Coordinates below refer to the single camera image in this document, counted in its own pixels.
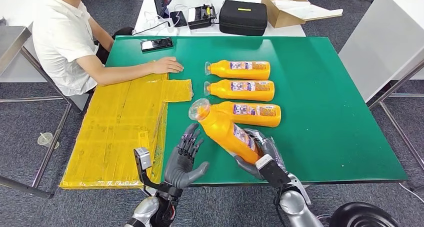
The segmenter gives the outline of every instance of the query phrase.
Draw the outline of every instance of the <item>white shirt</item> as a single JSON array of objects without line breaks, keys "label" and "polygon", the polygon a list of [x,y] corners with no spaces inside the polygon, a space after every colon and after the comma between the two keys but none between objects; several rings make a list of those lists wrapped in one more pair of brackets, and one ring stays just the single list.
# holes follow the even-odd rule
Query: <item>white shirt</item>
[{"label": "white shirt", "polygon": [[44,71],[65,96],[81,95],[97,83],[77,63],[96,54],[90,14],[63,0],[42,0],[32,26],[35,52]]}]

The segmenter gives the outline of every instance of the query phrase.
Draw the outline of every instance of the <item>floor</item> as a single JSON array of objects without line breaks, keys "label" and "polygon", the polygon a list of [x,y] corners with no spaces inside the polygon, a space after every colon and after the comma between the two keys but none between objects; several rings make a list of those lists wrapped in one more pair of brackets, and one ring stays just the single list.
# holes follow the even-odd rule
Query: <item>floor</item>
[{"label": "floor", "polygon": [[[108,32],[134,26],[143,0],[83,0],[91,15]],[[339,51],[370,6],[366,0],[310,0],[328,8],[343,8],[343,16],[311,21],[303,26],[307,36],[327,36]],[[401,90],[424,93],[422,81],[409,81]],[[44,96],[52,93],[45,84],[0,83],[0,99]],[[386,101],[411,142],[424,156],[424,99],[392,98]],[[0,173],[31,184],[46,148],[36,143],[39,132],[53,132],[65,103],[1,104]],[[424,172],[381,108],[372,114],[395,151],[413,186],[424,185]],[[138,189],[62,190],[57,187],[72,152],[83,115],[68,117],[60,147],[54,151],[41,188],[55,190],[45,200],[0,187],[0,226],[123,226],[145,197]],[[282,226],[272,205],[271,189],[250,187],[187,188],[178,205],[175,226]],[[396,183],[313,185],[307,188],[316,214],[331,214],[340,205],[363,201],[394,216],[404,227],[422,227],[424,204]]]}]

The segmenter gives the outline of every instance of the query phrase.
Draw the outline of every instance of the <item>bottle label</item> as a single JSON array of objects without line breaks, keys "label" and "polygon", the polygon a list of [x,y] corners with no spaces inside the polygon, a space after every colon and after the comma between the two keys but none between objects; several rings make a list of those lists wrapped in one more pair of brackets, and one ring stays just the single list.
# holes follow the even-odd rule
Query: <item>bottle label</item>
[{"label": "bottle label", "polygon": [[257,81],[255,86],[256,91],[269,91],[271,83],[269,81]]},{"label": "bottle label", "polygon": [[232,91],[269,91],[269,81],[231,81]]},{"label": "bottle label", "polygon": [[248,104],[236,103],[233,105],[232,112],[234,115],[249,116],[276,116],[276,108],[272,105],[257,105],[256,107]]},{"label": "bottle label", "polygon": [[231,70],[265,70],[266,67],[265,61],[231,61],[229,63]]},{"label": "bottle label", "polygon": [[254,140],[240,127],[234,124],[234,136],[237,137],[241,142],[245,143],[249,149],[255,151]]}]

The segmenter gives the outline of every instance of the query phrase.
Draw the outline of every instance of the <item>orange bottle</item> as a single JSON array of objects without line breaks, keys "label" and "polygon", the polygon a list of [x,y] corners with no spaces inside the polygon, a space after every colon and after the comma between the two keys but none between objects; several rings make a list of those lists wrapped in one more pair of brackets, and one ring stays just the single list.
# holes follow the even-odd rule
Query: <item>orange bottle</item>
[{"label": "orange bottle", "polygon": [[268,80],[271,66],[267,61],[228,61],[221,60],[216,63],[206,62],[204,73],[217,75],[221,78],[234,78],[246,80]]},{"label": "orange bottle", "polygon": [[204,132],[230,155],[240,156],[251,164],[259,160],[259,149],[253,138],[234,124],[226,113],[211,108],[207,99],[196,100],[188,110],[188,117],[198,121]]},{"label": "orange bottle", "polygon": [[271,101],[274,98],[274,82],[270,80],[228,80],[204,83],[204,94],[222,99]]},{"label": "orange bottle", "polygon": [[213,104],[211,108],[226,113],[239,124],[277,127],[281,121],[281,108],[275,104],[225,101]]}]

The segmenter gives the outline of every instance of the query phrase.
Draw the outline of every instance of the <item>bottle cap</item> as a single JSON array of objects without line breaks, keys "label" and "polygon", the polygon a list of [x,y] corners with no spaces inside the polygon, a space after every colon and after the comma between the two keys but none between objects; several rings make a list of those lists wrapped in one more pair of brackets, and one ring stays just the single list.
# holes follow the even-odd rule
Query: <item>bottle cap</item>
[{"label": "bottle cap", "polygon": [[188,110],[188,117],[194,121],[203,120],[211,111],[211,103],[206,98],[196,100]]},{"label": "bottle cap", "polygon": [[204,90],[204,95],[205,96],[208,96],[208,95],[210,95],[211,94],[211,83],[209,83],[208,81],[205,81],[204,82],[204,85],[203,85],[203,90]]},{"label": "bottle cap", "polygon": [[206,61],[206,63],[204,63],[204,74],[207,76],[211,74],[211,62],[209,61]]}]

